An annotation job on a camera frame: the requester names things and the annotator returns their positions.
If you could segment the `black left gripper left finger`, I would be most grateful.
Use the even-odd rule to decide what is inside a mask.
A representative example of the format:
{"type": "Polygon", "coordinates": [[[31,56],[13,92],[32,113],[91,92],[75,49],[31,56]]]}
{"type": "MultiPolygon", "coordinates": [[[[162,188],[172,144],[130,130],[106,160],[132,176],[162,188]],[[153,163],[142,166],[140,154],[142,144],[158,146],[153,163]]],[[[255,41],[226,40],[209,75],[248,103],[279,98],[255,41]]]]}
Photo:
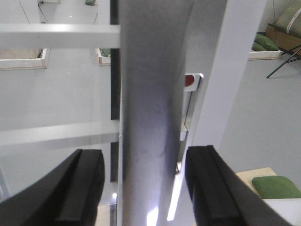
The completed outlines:
{"type": "Polygon", "coordinates": [[[2,226],[93,226],[105,182],[101,150],[78,149],[0,204],[2,226]]]}

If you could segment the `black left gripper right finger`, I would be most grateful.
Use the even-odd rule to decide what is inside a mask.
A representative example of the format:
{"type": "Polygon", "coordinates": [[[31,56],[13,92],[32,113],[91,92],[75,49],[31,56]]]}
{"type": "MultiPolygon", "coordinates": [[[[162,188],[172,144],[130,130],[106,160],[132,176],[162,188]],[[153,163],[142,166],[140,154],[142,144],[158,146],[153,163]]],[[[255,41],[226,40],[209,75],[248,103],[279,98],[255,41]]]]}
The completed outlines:
{"type": "Polygon", "coordinates": [[[190,146],[185,179],[198,226],[288,226],[220,157],[214,146],[190,146]]]}

